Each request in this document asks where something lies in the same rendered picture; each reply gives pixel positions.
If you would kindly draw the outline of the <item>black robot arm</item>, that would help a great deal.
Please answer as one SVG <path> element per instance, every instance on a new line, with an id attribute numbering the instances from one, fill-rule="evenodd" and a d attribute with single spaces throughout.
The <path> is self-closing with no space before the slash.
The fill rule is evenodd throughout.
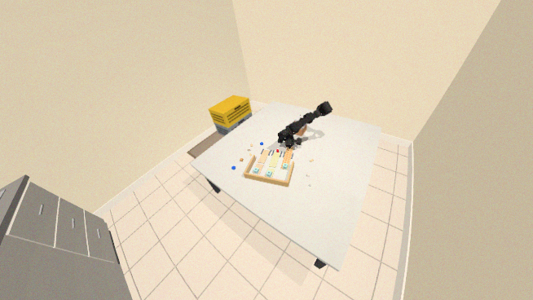
<path id="1" fill-rule="evenodd" d="M 320 116 L 326 116 L 331 113 L 333 110 L 331 104 L 327 101 L 324 101 L 322 105 L 320 104 L 314 112 L 309 112 L 300 118 L 298 121 L 294 121 L 291 124 L 287 125 L 281 132 L 278 133 L 280 139 L 285 138 L 286 147 L 292 147 L 294 145 L 293 138 L 287 138 L 288 135 L 295 135 L 302 128 L 304 124 L 311 124 L 314 119 Z M 322 114 L 321 114 L 322 113 Z"/>

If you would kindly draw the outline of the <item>beige strip with orange polka dots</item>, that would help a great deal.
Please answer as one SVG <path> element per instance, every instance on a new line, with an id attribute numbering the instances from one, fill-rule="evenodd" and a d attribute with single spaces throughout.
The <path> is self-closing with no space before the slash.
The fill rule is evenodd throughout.
<path id="1" fill-rule="evenodd" d="M 293 153 L 293 147 L 291 148 L 287 147 L 286 152 L 284 154 L 284 159 L 291 160 L 292 153 Z"/>

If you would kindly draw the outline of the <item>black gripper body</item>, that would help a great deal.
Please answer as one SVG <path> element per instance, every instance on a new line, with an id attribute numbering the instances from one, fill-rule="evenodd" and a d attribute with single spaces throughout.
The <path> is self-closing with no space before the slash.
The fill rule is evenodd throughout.
<path id="1" fill-rule="evenodd" d="M 290 137 L 293 138 L 293 135 L 288 135 L 287 136 L 287 138 L 290 138 Z M 283 143 L 283 141 L 285 141 L 285 139 L 278 138 L 278 143 Z M 294 141 L 294 143 L 296 143 L 296 145 L 302 145 L 302 139 L 301 138 L 297 138 L 297 139 L 293 138 L 293 141 Z"/>

